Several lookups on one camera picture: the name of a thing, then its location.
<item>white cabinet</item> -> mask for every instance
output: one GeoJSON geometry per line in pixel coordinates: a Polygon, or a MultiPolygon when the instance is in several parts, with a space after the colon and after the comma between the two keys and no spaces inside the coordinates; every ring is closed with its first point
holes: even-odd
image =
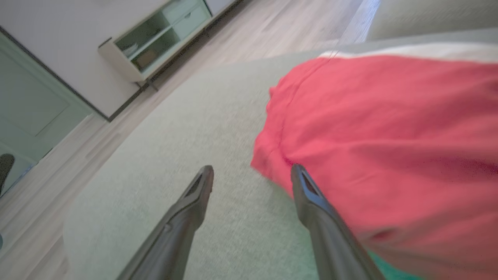
{"type": "Polygon", "coordinates": [[[128,81],[145,81],[211,18],[203,0],[172,0],[131,30],[102,43],[99,53],[128,81]]]}
{"type": "Polygon", "coordinates": [[[236,0],[206,0],[206,4],[208,5],[209,10],[213,16],[216,16],[224,8],[228,7],[228,5],[232,4],[236,0]]]}

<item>chair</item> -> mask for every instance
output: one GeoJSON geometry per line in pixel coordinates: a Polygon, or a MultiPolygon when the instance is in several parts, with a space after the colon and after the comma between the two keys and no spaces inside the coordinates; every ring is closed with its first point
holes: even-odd
{"type": "MultiPolygon", "coordinates": [[[[4,153],[3,155],[0,155],[0,194],[3,191],[3,184],[5,184],[5,180],[7,180],[7,176],[12,170],[12,167],[14,166],[14,156],[9,154],[9,153],[4,153]]],[[[0,249],[3,246],[3,238],[0,235],[0,249]]]]}

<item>sofa armrest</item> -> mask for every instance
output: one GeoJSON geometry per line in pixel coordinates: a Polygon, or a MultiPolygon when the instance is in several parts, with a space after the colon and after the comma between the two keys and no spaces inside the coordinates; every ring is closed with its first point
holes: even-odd
{"type": "Polygon", "coordinates": [[[367,40],[498,26],[496,0],[381,0],[367,40]]]}

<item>item on shelf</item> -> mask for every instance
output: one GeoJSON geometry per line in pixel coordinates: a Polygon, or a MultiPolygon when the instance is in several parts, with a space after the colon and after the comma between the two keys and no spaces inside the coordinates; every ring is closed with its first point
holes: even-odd
{"type": "Polygon", "coordinates": [[[136,59],[136,63],[140,69],[143,69],[147,67],[156,58],[157,58],[157,53],[154,50],[147,50],[136,59]]]}
{"type": "Polygon", "coordinates": [[[123,54],[126,57],[130,57],[136,50],[138,50],[137,43],[135,43],[135,44],[131,45],[130,47],[126,48],[125,50],[123,50],[123,54]]]}

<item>cabinet drawer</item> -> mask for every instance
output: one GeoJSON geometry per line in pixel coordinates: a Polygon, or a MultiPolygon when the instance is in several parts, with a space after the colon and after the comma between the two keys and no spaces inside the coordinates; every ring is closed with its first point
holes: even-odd
{"type": "Polygon", "coordinates": [[[173,0],[162,10],[162,13],[170,24],[174,24],[201,1],[202,0],[173,0]]]}
{"type": "Polygon", "coordinates": [[[209,19],[209,17],[210,15],[206,6],[202,4],[183,16],[183,18],[173,26],[173,29],[180,40],[183,40],[203,22],[209,19]]]}

